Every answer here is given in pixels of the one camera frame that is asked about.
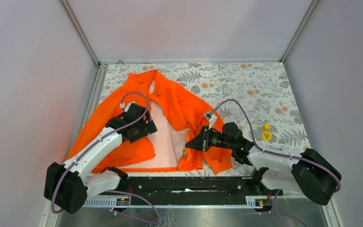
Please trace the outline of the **orange zip jacket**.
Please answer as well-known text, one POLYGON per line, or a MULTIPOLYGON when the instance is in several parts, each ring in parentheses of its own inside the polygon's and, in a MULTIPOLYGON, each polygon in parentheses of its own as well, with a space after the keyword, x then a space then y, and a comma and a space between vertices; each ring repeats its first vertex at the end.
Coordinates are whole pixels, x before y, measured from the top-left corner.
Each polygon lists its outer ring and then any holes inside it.
POLYGON ((157 131, 136 142, 128 141, 112 150, 94 169, 106 167, 125 172, 160 173, 202 170, 208 164, 215 174, 231 169, 231 151, 211 147, 206 152, 186 148, 201 128, 212 107, 177 82, 166 79, 158 70, 129 74, 128 79, 112 92, 90 116, 69 151, 72 158, 93 141, 105 124, 122 113, 121 102, 148 106, 157 131))

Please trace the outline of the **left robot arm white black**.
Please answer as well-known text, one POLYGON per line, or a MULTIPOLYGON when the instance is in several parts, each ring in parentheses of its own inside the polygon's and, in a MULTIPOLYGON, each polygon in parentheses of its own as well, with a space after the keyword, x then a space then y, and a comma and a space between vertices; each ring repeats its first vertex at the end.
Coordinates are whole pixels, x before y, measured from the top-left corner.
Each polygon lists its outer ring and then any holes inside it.
POLYGON ((111 118, 80 152, 62 164, 53 162, 47 168, 43 195, 51 201, 53 213, 74 214, 87 199, 108 190, 116 194, 126 192, 128 182, 120 170, 91 172, 115 148, 153 134, 157 128, 146 107, 135 102, 121 107, 122 113, 111 118))

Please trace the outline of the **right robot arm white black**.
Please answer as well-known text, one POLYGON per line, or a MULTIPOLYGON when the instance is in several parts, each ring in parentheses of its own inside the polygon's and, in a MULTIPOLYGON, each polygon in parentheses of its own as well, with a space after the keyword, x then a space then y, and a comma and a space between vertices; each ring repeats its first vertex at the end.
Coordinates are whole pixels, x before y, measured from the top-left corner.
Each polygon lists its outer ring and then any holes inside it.
POLYGON ((341 174, 317 151, 307 149, 298 156, 276 150, 259 149, 243 136, 233 122, 219 132, 204 126, 187 148, 208 153, 210 148, 225 148, 240 164, 255 168, 252 188, 263 195, 269 190, 298 192, 318 205, 327 205, 341 181, 341 174))

